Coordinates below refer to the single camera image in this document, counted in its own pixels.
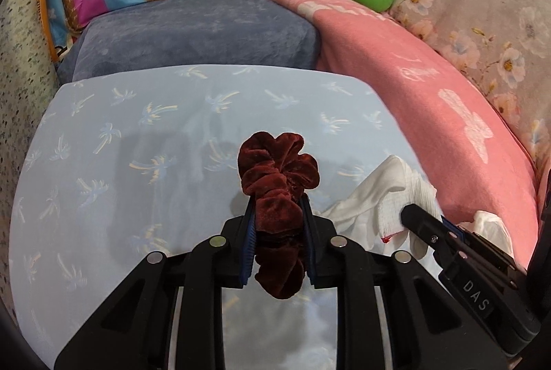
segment pink blanket with white pattern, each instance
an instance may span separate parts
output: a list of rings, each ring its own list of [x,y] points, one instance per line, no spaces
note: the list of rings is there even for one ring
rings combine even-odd
[[[312,22],[318,68],[368,83],[414,148],[447,218],[503,219],[527,266],[538,234],[528,155],[492,106],[450,63],[390,18],[352,0],[273,0]]]

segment silver screw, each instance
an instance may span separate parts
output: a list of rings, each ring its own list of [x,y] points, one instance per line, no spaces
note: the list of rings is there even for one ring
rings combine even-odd
[[[409,252],[406,251],[398,251],[394,254],[394,259],[399,263],[409,263],[412,259],[412,256],[409,254]]]
[[[224,244],[226,244],[226,238],[220,235],[212,237],[209,241],[209,244],[213,247],[222,247]]]
[[[346,241],[346,238],[340,235],[331,238],[331,245],[335,247],[344,247],[347,244],[348,244],[348,241]]]
[[[150,264],[157,264],[163,260],[163,254],[161,252],[151,252],[147,256],[147,262]]]

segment speckled wall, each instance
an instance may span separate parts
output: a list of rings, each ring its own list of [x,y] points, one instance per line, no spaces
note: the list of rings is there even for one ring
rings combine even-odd
[[[0,3],[0,296],[12,315],[8,241],[13,197],[29,143],[57,88],[38,19],[37,0],[3,0]]]

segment table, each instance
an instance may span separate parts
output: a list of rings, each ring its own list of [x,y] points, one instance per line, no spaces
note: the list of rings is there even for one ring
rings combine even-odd
[[[382,101],[351,77],[197,65],[59,90],[21,172],[9,250],[19,325],[50,368],[147,253],[190,251],[244,213],[236,157],[261,130],[304,136],[321,175],[309,192],[316,210],[346,198],[389,154],[422,173]],[[305,282],[281,302],[252,278],[223,297],[229,370],[334,369],[334,290]]]

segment scrunchie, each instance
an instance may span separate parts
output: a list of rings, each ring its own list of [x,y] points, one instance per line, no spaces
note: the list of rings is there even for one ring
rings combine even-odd
[[[257,232],[254,278],[270,295],[286,299],[295,295],[304,279],[302,209],[298,200],[305,189],[320,183],[318,163],[299,154],[304,139],[284,133],[253,134],[239,151],[241,187],[255,199]]]

